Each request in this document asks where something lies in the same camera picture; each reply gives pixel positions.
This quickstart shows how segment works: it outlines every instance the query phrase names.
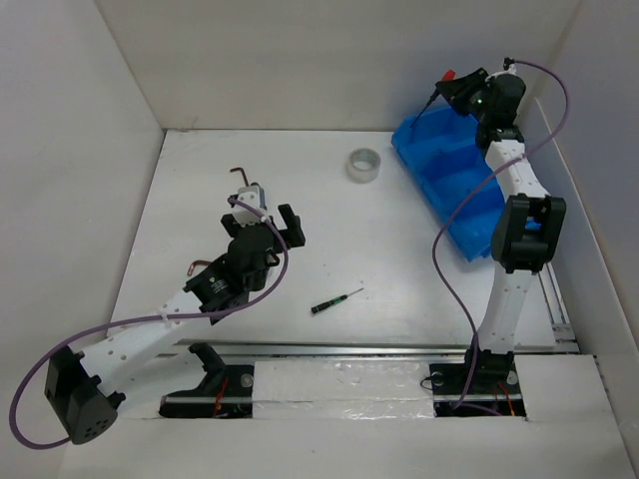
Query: black screwdriver handle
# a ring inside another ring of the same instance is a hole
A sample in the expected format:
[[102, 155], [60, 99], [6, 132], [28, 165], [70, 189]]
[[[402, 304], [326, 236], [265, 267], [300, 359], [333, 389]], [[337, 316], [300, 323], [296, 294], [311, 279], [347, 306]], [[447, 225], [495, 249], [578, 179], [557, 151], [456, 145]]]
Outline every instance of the black screwdriver handle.
[[331, 306], [335, 306], [336, 304], [340, 304], [345, 299], [348, 299], [348, 294], [344, 294], [340, 297], [336, 297], [335, 299], [331, 299], [330, 301], [323, 302], [322, 304], [318, 304], [317, 306], [313, 306], [311, 308], [311, 313], [317, 314], [319, 312], [324, 311], [325, 309], [329, 309]]

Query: wire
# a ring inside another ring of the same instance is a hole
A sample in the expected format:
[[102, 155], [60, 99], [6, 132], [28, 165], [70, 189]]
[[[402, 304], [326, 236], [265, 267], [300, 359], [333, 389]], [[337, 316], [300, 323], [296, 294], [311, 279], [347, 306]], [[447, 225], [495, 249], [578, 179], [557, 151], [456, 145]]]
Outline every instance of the wire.
[[227, 386], [228, 385], [229, 385], [229, 376], [227, 376], [226, 379], [224, 380], [224, 382], [222, 383], [222, 389], [220, 390], [220, 392], [216, 396], [216, 407], [213, 410], [213, 417], [217, 417], [218, 412], [220, 411], [220, 409], [222, 409], [222, 404], [220, 404], [220, 401], [224, 397], [224, 393], [227, 390]]
[[479, 404], [475, 404], [474, 402], [462, 402], [459, 406], [453, 409], [458, 409], [459, 407], [469, 407], [470, 409], [477, 409], [478, 411], [483, 411], [493, 416], [501, 416], [499, 411], [495, 411], [494, 409], [490, 409], [489, 407], [480, 406]]
[[[233, 314], [238, 311], [242, 311], [243, 309], [247, 309], [248, 307], [251, 307], [263, 301], [268, 295], [270, 295], [280, 285], [280, 283], [282, 282], [282, 279], [284, 279], [284, 275], [286, 274], [287, 269], [289, 268], [289, 251], [287, 248], [287, 244], [282, 238], [282, 235], [280, 235], [280, 232], [278, 232], [278, 229], [273, 225], [270, 219], [265, 218], [262, 213], [250, 207], [249, 205], [243, 202], [239, 202], [238, 200], [234, 198], [229, 198], [228, 202], [231, 205], [237, 205], [239, 207], [242, 207], [245, 210], [253, 213], [256, 217], [260, 218], [261, 221], [263, 221], [267, 225], [267, 227], [269, 227], [269, 229], [274, 234], [276, 239], [280, 242], [280, 244], [282, 245], [282, 250], [284, 254], [284, 263], [282, 265], [282, 270], [280, 271], [280, 274], [276, 278], [275, 282], [263, 294], [261, 294], [260, 296], [256, 297], [252, 301], [249, 301], [245, 304], [231, 307], [229, 309], [224, 309], [222, 311], [169, 314], [167, 316], [167, 319], [174, 320], [174, 319], [209, 318], [212, 322], [213, 321], [215, 323], [220, 322], [222, 319], [224, 319], [230, 314]], [[72, 336], [68, 337], [67, 339], [63, 340], [59, 344], [52, 347], [46, 354], [44, 354], [40, 359], [38, 359], [38, 361], [25, 374], [24, 378], [22, 379], [22, 381], [20, 381], [20, 384], [18, 385], [18, 388], [16, 389], [16, 392], [13, 395], [13, 399], [11, 400], [11, 406], [9, 407], [9, 427], [11, 429], [11, 433], [16, 438], [16, 440], [23, 446], [28, 447], [29, 449], [34, 449], [38, 451], [53, 449], [55, 447], [62, 446], [71, 440], [69, 437], [66, 437], [64, 439], [60, 439], [59, 441], [55, 441], [55, 442], [44, 443], [44, 444], [36, 443], [27, 439], [24, 436], [24, 434], [22, 434], [22, 431], [18, 427], [18, 420], [17, 420], [18, 404], [20, 403], [20, 398], [22, 397], [22, 394], [24, 393], [27, 385], [29, 385], [29, 383], [31, 382], [33, 377], [36, 375], [38, 370], [49, 359], [51, 359], [51, 357], [53, 357], [53, 355], [56, 352], [58, 352], [63, 347], [68, 346], [72, 342], [77, 341], [80, 338], [89, 336], [96, 332], [106, 331], [108, 329], [111, 329], [112, 327], [132, 325], [132, 324], [143, 324], [147, 322], [155, 322], [155, 321], [161, 321], [161, 320], [163, 320], [163, 318], [159, 314], [155, 314], [150, 316], [134, 317], [131, 319], [122, 319], [120, 321], [114, 321], [108, 324], [100, 324], [99, 326], [90, 327], [89, 329], [85, 329], [84, 331], [77, 332], [73, 334]]]
[[510, 400], [510, 394], [508, 394], [508, 389], [505, 388], [505, 386], [501, 383], [501, 381], [499, 381], [497, 385], [499, 386], [499, 389], [501, 389], [503, 393], [506, 395], [506, 401], [508, 401], [508, 407], [510, 408], [510, 415], [514, 416], [515, 409], [514, 407], [512, 407], [512, 401]]
[[459, 307], [461, 307], [461, 309], [463, 310], [463, 313], [465, 314], [466, 319], [468, 319], [468, 323], [470, 324], [470, 328], [472, 329], [472, 339], [470, 341], [470, 347], [472, 347], [473, 353], [472, 353], [472, 359], [470, 361], [470, 369], [468, 370], [468, 377], [466, 378], [466, 382], [463, 386], [461, 395], [459, 396], [459, 399], [455, 401], [452, 405], [453, 409], [457, 409], [458, 407], [460, 407], [463, 404], [466, 395], [468, 394], [468, 390], [470, 389], [470, 383], [472, 382], [472, 378], [475, 373], [475, 368], [477, 366], [477, 355], [479, 354], [479, 344], [477, 341], [477, 327], [475, 326], [475, 322], [472, 319], [472, 315], [470, 314], [468, 307], [463, 302], [463, 300], [461, 299], [457, 291], [455, 291], [454, 287], [452, 287], [452, 285], [450, 284], [450, 282], [444, 275], [443, 271], [441, 270], [441, 266], [439, 265], [439, 261], [437, 260], [437, 245], [439, 244], [439, 241], [441, 240], [441, 237], [443, 236], [443, 234], [446, 232], [446, 230], [448, 230], [448, 228], [450, 228], [450, 225], [452, 225], [452, 222], [454, 221], [454, 219], [457, 218], [461, 210], [463, 210], [463, 208], [468, 204], [468, 202], [470, 202], [470, 200], [472, 200], [481, 190], [483, 190], [483, 188], [486, 185], [488, 185], [488, 183], [490, 183], [494, 178], [496, 178], [497, 175], [499, 175], [501, 172], [512, 167], [514, 164], [520, 162], [525, 157], [534, 155], [543, 147], [545, 147], [548, 143], [550, 143], [559, 134], [559, 132], [563, 130], [563, 127], [566, 125], [566, 121], [568, 120], [568, 115], [570, 113], [570, 95], [568, 93], [568, 88], [566, 87], [566, 84], [564, 83], [564, 81], [561, 78], [559, 78], [557, 74], [547, 69], [546, 67], [538, 65], [536, 63], [532, 63], [532, 62], [528, 62], [524, 60], [514, 60], [514, 63], [536, 68], [537, 70], [541, 70], [542, 72], [554, 78], [559, 84], [559, 86], [561, 87], [561, 89], [563, 90], [563, 94], [566, 100], [566, 107], [563, 113], [563, 117], [561, 117], [561, 121], [559, 122], [559, 125], [557, 125], [557, 128], [555, 128], [555, 130], [550, 135], [548, 135], [545, 139], [543, 139], [543, 141], [541, 141], [538, 145], [533, 147], [528, 152], [527, 155], [523, 155], [521, 157], [517, 157], [513, 160], [510, 160], [509, 162], [503, 164], [501, 167], [497, 168], [494, 172], [488, 175], [472, 192], [468, 194], [468, 196], [459, 204], [456, 210], [452, 212], [452, 215], [450, 215], [446, 223], [443, 225], [443, 227], [441, 227], [441, 229], [435, 236], [434, 242], [432, 243], [431, 255], [432, 255], [432, 263], [435, 266], [435, 270], [437, 271], [439, 278], [441, 279], [443, 284], [446, 286], [450, 294], [452, 294], [452, 297], [454, 297], [455, 301], [457, 301], [457, 304], [459, 304]]
[[430, 378], [431, 378], [431, 376], [426, 376], [419, 382], [419, 385], [421, 386], [422, 389], [425, 389], [426, 391], [432, 391], [431, 387], [423, 385], [423, 383], [426, 382], [426, 381], [429, 381]]

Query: red wire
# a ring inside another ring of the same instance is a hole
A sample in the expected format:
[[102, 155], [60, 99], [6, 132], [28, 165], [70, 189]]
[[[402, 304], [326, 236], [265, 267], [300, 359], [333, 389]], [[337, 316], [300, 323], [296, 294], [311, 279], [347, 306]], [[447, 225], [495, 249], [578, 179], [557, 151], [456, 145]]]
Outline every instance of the red wire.
[[514, 407], [512, 407], [512, 401], [510, 400], [510, 395], [508, 394], [508, 389], [505, 388], [505, 386], [501, 383], [501, 381], [499, 381], [497, 383], [497, 385], [503, 391], [503, 393], [506, 395], [506, 400], [508, 401], [508, 407], [510, 408], [510, 415], [514, 416], [515, 415], [515, 409], [514, 409]]
[[228, 385], [229, 385], [229, 377], [227, 376], [227, 378], [222, 383], [222, 390], [216, 396], [216, 408], [213, 411], [213, 417], [216, 417], [218, 415], [218, 412], [220, 412], [220, 409], [222, 409], [222, 404], [220, 404], [220, 401], [224, 397], [224, 393], [227, 390]]

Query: blue plastic container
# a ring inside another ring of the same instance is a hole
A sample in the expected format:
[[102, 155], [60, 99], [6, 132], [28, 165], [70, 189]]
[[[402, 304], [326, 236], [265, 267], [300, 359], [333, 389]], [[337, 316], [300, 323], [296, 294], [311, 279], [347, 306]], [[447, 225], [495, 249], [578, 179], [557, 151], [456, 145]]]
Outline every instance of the blue plastic container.
[[[491, 171], [475, 146], [477, 122], [448, 106], [425, 112], [413, 128], [407, 118], [392, 135], [392, 145], [442, 222]], [[490, 255], [490, 238], [504, 208], [497, 180], [492, 180], [450, 226], [449, 232], [468, 261]]]

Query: tape roll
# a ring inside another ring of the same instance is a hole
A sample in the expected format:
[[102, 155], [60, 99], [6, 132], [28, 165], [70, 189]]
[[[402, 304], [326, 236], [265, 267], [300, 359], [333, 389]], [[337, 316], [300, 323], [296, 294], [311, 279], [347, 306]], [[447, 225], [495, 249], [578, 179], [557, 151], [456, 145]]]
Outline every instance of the tape roll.
[[368, 183], [377, 178], [380, 165], [381, 158], [375, 150], [358, 148], [348, 156], [346, 171], [354, 181]]

